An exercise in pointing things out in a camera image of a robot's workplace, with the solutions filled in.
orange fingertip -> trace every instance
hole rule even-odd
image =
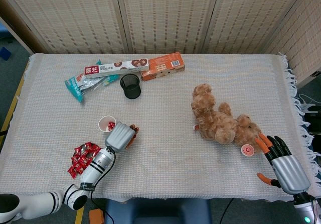
[[[259,137],[261,138],[261,140],[264,141],[264,143],[267,145],[267,147],[273,146],[272,142],[269,141],[269,139],[264,134],[259,133]]]
[[[254,140],[258,144],[258,146],[261,148],[261,150],[263,151],[264,154],[269,152],[269,149],[267,148],[266,144],[262,140],[260,140],[258,138],[255,138]]]
[[[259,177],[259,179],[261,181],[263,181],[264,183],[266,183],[268,185],[271,185],[271,179],[265,177],[262,173],[257,173],[256,175],[257,175],[257,177]]]

snack box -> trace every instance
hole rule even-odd
[[[149,60],[149,70],[141,73],[144,81],[184,71],[185,65],[179,52]]]
[[[148,60],[146,58],[116,62],[104,65],[95,65],[85,67],[85,76],[87,78],[104,77],[116,74],[127,74],[132,72],[140,72],[149,70]]]

red candy wrapper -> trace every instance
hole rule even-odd
[[[114,127],[115,127],[115,123],[114,122],[109,122],[108,131],[111,131]]]
[[[93,158],[101,150],[98,145],[92,142],[85,143],[85,147],[86,149],[83,153],[81,153],[82,149],[84,149],[83,146],[75,148],[74,156],[71,157],[72,166],[68,169],[68,172],[74,179],[77,177],[77,173],[82,174],[84,172]]]

brown teddy bear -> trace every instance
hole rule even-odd
[[[214,105],[215,98],[211,94],[210,85],[196,86],[191,106],[202,137],[220,144],[231,142],[235,142],[238,146],[250,144],[254,147],[255,152],[259,152],[260,148],[254,138],[258,138],[261,130],[251,121],[250,117],[240,115],[235,120],[232,117],[231,108],[226,102],[220,104],[218,111],[213,110]]]

red label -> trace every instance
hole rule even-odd
[[[99,73],[98,66],[85,67],[85,75]]]

